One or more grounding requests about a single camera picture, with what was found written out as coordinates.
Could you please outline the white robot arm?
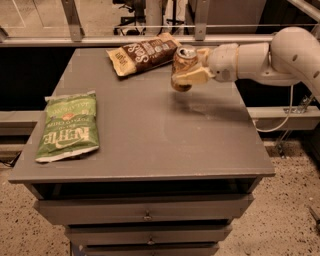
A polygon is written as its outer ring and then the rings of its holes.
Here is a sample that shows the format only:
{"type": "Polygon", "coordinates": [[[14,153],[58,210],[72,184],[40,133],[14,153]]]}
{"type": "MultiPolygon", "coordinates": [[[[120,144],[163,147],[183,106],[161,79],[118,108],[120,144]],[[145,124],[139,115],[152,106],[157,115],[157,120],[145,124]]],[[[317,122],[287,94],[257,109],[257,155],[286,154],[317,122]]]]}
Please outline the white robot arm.
{"type": "Polygon", "coordinates": [[[211,79],[218,82],[250,79],[270,86],[302,82],[320,100],[320,43],[303,28],[287,27],[269,43],[177,48],[171,75],[175,90],[188,91],[211,79]]]}

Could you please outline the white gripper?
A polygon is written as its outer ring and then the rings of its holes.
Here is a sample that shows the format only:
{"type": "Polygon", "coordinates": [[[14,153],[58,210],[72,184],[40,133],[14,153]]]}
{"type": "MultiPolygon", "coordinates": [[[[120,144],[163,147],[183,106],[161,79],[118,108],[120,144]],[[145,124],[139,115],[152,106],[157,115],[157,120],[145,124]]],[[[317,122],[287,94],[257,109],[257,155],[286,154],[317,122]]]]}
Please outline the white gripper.
{"type": "Polygon", "coordinates": [[[210,48],[197,50],[198,61],[208,67],[199,67],[192,71],[177,73],[173,81],[181,86],[205,84],[211,78],[218,82],[233,82],[237,80],[237,58],[239,45],[223,44],[212,51],[210,48]]]}

